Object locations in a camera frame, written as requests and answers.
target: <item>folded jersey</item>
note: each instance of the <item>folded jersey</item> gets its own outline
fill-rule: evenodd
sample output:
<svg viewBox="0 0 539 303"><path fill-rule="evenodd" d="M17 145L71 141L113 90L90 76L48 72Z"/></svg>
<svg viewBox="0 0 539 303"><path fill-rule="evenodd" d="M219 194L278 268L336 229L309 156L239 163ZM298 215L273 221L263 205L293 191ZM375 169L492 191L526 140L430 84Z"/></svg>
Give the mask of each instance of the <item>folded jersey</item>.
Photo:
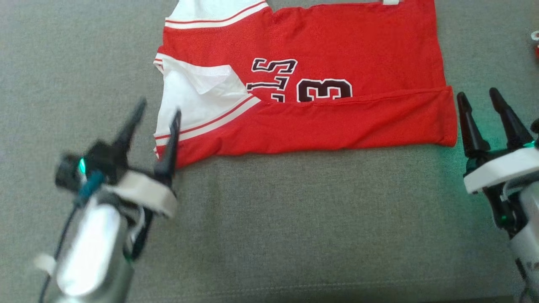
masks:
<svg viewBox="0 0 539 303"><path fill-rule="evenodd" d="M181 0L154 64L163 152L182 111L178 166L211 155L453 146L433 0L316 5Z"/></svg>

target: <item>red fabric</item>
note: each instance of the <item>red fabric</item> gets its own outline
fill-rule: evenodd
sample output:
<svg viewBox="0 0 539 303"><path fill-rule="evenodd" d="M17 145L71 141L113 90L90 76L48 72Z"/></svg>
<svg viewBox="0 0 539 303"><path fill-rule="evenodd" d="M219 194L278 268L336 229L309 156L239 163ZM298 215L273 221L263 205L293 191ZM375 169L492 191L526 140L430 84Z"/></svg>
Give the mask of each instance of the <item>red fabric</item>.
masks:
<svg viewBox="0 0 539 303"><path fill-rule="evenodd" d="M249 91L262 102L209 133L181 141L178 166L211 155L435 143L454 146L457 119L446 86L433 0L262 9L234 24L171 29L158 50L199 66L231 65L243 83L277 82L284 91ZM294 59L291 74L253 72L255 58ZM344 79L351 97L298 102L302 79ZM307 88L309 95L316 90ZM285 102L272 99L283 94ZM157 147L162 153L163 147Z"/></svg>

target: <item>gray upholstery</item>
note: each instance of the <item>gray upholstery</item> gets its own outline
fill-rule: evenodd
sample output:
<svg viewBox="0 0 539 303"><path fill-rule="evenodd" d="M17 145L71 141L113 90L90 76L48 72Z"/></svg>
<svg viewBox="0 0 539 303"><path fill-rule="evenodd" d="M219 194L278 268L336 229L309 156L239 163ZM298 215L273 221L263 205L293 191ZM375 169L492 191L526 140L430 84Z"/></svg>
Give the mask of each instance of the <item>gray upholstery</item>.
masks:
<svg viewBox="0 0 539 303"><path fill-rule="evenodd" d="M110 139L140 95L130 154L150 168L162 79L152 60L175 0L0 2L0 301L36 301L70 209L53 173L63 150ZM316 0L270 1L274 9ZM529 34L534 0L438 0L447 82L465 91L493 147L497 86L539 116ZM157 219L129 302L417 302L511 295L507 236L466 194L456 148L409 146L213 157L180 171L181 205Z"/></svg>

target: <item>white stripe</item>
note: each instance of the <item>white stripe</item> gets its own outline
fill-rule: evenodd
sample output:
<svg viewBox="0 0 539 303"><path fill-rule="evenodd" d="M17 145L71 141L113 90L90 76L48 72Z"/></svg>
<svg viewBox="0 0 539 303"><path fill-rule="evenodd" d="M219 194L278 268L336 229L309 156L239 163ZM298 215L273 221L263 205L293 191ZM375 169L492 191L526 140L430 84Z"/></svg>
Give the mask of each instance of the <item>white stripe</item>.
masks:
<svg viewBox="0 0 539 303"><path fill-rule="evenodd" d="M170 27L172 29L201 29L205 27L223 27L223 26L227 26L235 22L238 22L242 20L243 18L249 15L252 15L268 6L269 5L266 2L260 3L259 5L253 8L250 8L242 12L241 14L235 16L234 18L226 20L226 21L222 21L222 22L172 23L168 21L169 20L174 21L174 20L167 18L165 19L165 27Z"/></svg>
<svg viewBox="0 0 539 303"><path fill-rule="evenodd" d="M180 141L187 140L187 139L190 139L190 138L205 134L207 132L210 132L210 131L212 131L214 129L217 129L217 128L227 124L228 122L234 120L235 118L239 117L241 114L245 113L249 108L253 107L258 102L260 102L260 99L258 99L257 97L253 97L249 101L242 104L240 107L236 108L235 111L233 111L232 113L230 113L227 116L223 117L222 119L219 119L219 120L215 121L214 123L208 124L208 125L206 125L204 127L201 127L199 129L195 129L195 130L192 130L190 132L180 134L179 135L179 140ZM157 146L162 146L162 145L167 144L168 139L169 138L167 138L167 137L161 138L161 139L156 139L155 143L156 143Z"/></svg>
<svg viewBox="0 0 539 303"><path fill-rule="evenodd" d="M163 70L163 61L157 61L157 60L154 60L154 65L155 65L155 67L157 67L157 69L158 69L161 73L164 73L164 70Z"/></svg>
<svg viewBox="0 0 539 303"><path fill-rule="evenodd" d="M188 132L190 132L190 129L197 128L200 125L204 125L204 124L206 124L206 123L208 123L210 121L213 121L213 120L221 119L221 117L224 117L225 115L227 115L229 113L232 114L231 110L233 108L235 108L236 106L241 104L243 101L245 101L245 100L247 100L247 99L249 99L251 97L253 97L252 94L247 94L247 95L245 95L245 97L242 97L241 99L236 101L231 107L227 108L225 111L220 112L218 115L213 116L211 119L207 119L206 121L204 121L202 123L191 123L191 124L185 125L185 126L183 126L182 129L186 129L185 133L188 133Z"/></svg>

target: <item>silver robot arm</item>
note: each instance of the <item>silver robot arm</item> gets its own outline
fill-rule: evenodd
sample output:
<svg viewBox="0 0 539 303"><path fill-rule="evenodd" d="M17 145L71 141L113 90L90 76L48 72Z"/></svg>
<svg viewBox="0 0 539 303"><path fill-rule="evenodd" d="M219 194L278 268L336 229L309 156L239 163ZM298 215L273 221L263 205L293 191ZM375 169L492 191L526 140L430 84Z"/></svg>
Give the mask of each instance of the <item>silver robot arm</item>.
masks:
<svg viewBox="0 0 539 303"><path fill-rule="evenodd" d="M98 141L83 156L66 155L60 163L56 185L76 198L40 303L125 302L133 263L142 252L153 216L174 216L177 201L171 183L181 114L178 111L172 121L161 161L148 173L127 164L129 145L145 106L141 100L114 143ZM84 212L77 233L60 256L77 209Z"/></svg>
<svg viewBox="0 0 539 303"><path fill-rule="evenodd" d="M472 117L472 107L459 93L460 126L468 157L464 184L469 194L483 192L494 223L509 235L515 263L526 282L520 302L539 302L539 140L526 127L496 88L490 89L494 109L507 136L507 149L490 150ZM539 119L531 126L539 133Z"/></svg>

